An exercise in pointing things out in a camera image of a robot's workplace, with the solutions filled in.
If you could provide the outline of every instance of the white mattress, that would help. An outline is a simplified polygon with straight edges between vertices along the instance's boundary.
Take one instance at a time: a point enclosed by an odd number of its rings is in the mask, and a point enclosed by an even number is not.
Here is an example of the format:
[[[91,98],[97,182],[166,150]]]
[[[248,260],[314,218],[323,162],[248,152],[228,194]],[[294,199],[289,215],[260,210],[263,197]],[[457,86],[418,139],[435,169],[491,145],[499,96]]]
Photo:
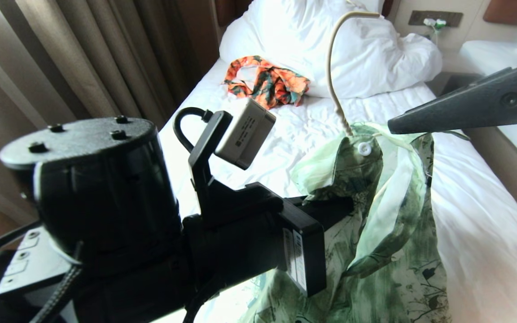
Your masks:
[[[470,70],[484,76],[507,67],[517,67],[517,43],[466,41],[460,48],[459,55]],[[517,125],[498,128],[517,148]]]
[[[227,66],[217,61],[181,108],[216,111],[235,100],[220,85]],[[350,122],[386,123],[433,98],[421,83],[367,99],[342,100],[342,104]],[[299,196],[290,170],[305,153],[339,135],[339,120],[326,98],[308,96],[302,106],[271,112],[277,121],[250,168],[242,171],[213,156],[211,172],[231,188],[261,182],[283,197]],[[184,132],[193,143],[204,126],[197,117],[183,119]],[[197,213],[187,151],[176,139],[172,121],[160,131],[160,139],[181,216]],[[469,142],[438,133],[434,139],[432,203],[454,322],[517,322],[517,204]],[[246,305],[244,288],[233,293],[226,291],[201,308],[197,321],[232,321]],[[184,310],[158,321],[180,322],[183,316]]]

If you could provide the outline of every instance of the brown headboard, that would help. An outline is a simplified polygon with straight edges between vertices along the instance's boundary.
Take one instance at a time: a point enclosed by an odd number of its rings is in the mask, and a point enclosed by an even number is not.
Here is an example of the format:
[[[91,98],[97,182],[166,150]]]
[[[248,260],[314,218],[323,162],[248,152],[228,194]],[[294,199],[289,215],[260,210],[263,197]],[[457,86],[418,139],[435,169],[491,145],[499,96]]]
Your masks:
[[[215,0],[217,10],[217,22],[220,27],[230,24],[233,20],[242,16],[253,0]],[[382,6],[382,16],[386,17],[392,9],[394,0],[385,0]]]
[[[491,0],[484,21],[517,26],[517,0]]]

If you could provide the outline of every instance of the curtain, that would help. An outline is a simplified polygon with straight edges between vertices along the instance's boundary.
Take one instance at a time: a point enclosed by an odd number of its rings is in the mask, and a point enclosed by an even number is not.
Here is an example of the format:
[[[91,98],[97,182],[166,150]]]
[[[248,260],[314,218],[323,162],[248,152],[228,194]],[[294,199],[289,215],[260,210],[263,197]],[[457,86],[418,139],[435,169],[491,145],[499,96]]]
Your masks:
[[[179,0],[0,0],[0,149],[83,118],[123,114],[160,129],[218,58],[218,45],[201,53],[192,41],[193,30],[216,39],[214,29],[183,16]],[[1,163],[0,211],[36,217]]]

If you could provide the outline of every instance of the label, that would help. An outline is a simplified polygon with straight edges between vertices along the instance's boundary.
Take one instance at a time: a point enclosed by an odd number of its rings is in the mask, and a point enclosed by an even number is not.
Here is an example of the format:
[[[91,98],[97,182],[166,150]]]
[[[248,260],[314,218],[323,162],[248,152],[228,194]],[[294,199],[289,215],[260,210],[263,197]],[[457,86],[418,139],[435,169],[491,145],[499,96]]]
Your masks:
[[[302,248],[302,236],[295,230],[294,233],[294,246],[295,246],[295,269],[296,269],[296,282],[306,290],[306,268],[304,268],[304,253]]]
[[[296,264],[294,254],[293,234],[289,229],[283,228],[283,238],[285,240],[285,257],[287,260],[287,274],[296,281]]]

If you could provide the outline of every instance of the white pillow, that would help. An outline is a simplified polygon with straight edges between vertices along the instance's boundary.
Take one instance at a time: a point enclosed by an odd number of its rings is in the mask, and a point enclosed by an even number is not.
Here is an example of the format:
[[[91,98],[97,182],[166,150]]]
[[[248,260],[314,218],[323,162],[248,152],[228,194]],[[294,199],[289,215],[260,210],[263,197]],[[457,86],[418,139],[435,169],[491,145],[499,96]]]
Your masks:
[[[345,0],[254,0],[225,31],[221,58],[261,55],[310,79],[308,95],[330,97],[330,35],[339,17],[354,9]],[[431,41],[415,34],[401,39],[383,18],[347,20],[334,41],[332,76],[339,98],[393,92],[431,80],[441,69],[442,55]]]
[[[352,4],[358,4],[361,8],[365,8],[368,12],[378,12],[382,14],[384,0],[350,0]]]

